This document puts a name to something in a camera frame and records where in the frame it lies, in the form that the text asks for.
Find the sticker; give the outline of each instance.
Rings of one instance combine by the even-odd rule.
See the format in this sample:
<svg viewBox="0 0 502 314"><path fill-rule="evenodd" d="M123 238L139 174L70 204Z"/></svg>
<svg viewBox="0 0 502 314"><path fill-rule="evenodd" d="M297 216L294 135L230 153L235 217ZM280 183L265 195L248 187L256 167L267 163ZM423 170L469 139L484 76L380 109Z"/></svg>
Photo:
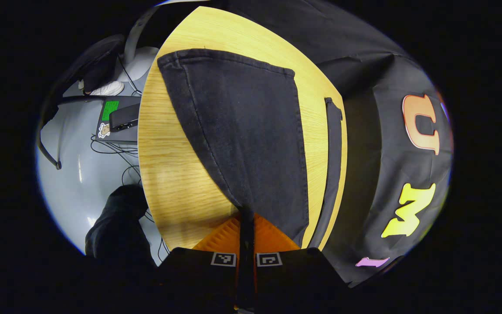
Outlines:
<svg viewBox="0 0 502 314"><path fill-rule="evenodd" d="M110 113L116 111L118 106L118 101L106 101L106 104L104 105L104 112L102 113L102 121L109 121Z"/></svg>
<svg viewBox="0 0 502 314"><path fill-rule="evenodd" d="M257 267L282 266L282 259L278 252L257 253Z"/></svg>
<svg viewBox="0 0 502 314"><path fill-rule="evenodd" d="M362 258L361 261L357 262L356 267L359 267L359 266L379 267L379 266L383 265L384 263L386 263L387 260L389 260L389 258L385 258L385 259Z"/></svg>
<svg viewBox="0 0 502 314"><path fill-rule="evenodd" d="M110 124L101 123L98 131L98 137L100 137L100 139L107 137L108 135L110 135Z"/></svg>
<svg viewBox="0 0 502 314"><path fill-rule="evenodd" d="M236 258L237 258L237 255L235 255L233 253L214 252L213 261L210 264L216 265L216 266L235 267L235 259Z"/></svg>

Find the black background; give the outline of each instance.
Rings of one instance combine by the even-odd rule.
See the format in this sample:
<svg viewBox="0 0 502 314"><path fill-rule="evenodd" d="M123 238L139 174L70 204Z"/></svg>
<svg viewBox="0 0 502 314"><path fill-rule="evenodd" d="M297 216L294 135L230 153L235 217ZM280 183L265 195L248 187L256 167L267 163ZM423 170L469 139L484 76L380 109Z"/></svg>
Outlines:
<svg viewBox="0 0 502 314"><path fill-rule="evenodd" d="M34 172L34 129L51 82L92 43L127 34L152 4L0 3L0 306L6 312L104 307L100 312L131 298L160 312L148 283L112 276L61 236ZM343 298L345 308L502 309L502 2L340 5L426 70L444 96L455 141L451 190L434 227L389 273ZM162 23L153 19L147 30ZM140 45L153 36L161 35L144 34Z"/></svg>

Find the gray floor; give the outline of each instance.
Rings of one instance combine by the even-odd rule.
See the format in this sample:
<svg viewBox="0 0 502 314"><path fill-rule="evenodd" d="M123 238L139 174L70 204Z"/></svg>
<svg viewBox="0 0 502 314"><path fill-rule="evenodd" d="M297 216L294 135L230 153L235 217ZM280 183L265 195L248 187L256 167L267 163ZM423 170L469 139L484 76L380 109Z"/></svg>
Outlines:
<svg viewBox="0 0 502 314"><path fill-rule="evenodd" d="M143 91L148 72L134 82ZM125 82L120 95L130 96L131 86ZM74 84L64 96L82 95ZM99 102L79 102L60 106L57 115L42 129L42 142L54 156L59 156L62 169L55 167L36 148L38 180L46 205L56 224L78 250L84 252L84 237L100 216L102 208L117 187L122 185L121 176L128 164L117 154L98 154L90 149L90 137L102 106ZM93 147L101 151L111 151L98 143ZM124 154L132 163L138 159ZM125 174L126 184L137 184L139 177L133 169ZM160 247L161 236L156 225L143 217L140 220L143 231L151 244L151 253L157 265L167 256Z"/></svg>

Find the orange letter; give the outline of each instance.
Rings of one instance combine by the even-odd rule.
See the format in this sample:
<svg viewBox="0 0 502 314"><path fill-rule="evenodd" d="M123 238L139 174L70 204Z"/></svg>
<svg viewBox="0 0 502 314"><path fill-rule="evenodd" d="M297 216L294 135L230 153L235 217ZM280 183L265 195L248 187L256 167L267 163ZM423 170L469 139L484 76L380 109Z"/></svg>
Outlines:
<svg viewBox="0 0 502 314"><path fill-rule="evenodd" d="M435 183L433 183L431 187L426 190L412 189L412 185L406 183L404 187L402 187L402 193L400 194L398 202L402 205L407 201L413 202L396 210L396 215L404 221L398 221L396 218L391 219L381 237L387 237L389 235L411 235L418 227L418 224L420 224L420 220L416 217L416 214L431 203L433 195L435 194L435 187Z"/></svg>
<svg viewBox="0 0 502 314"><path fill-rule="evenodd" d="M429 97L418 97L407 95L402 101L402 113L404 113L404 124L406 133L412 144L421 149L433 149L435 155L439 154L439 133L435 130L433 135L425 135L418 132L416 127L416 116L430 117L433 123L435 120L435 110L431 105Z"/></svg>

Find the person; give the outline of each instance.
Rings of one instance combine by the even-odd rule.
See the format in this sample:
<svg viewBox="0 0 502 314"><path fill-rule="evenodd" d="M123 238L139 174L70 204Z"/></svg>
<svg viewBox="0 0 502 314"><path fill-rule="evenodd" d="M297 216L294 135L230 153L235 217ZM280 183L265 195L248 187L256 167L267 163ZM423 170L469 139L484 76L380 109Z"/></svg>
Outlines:
<svg viewBox="0 0 502 314"><path fill-rule="evenodd" d="M148 209L143 188L136 184L117 188L85 238L86 256L129 271L157 268L150 244L139 224Z"/></svg>

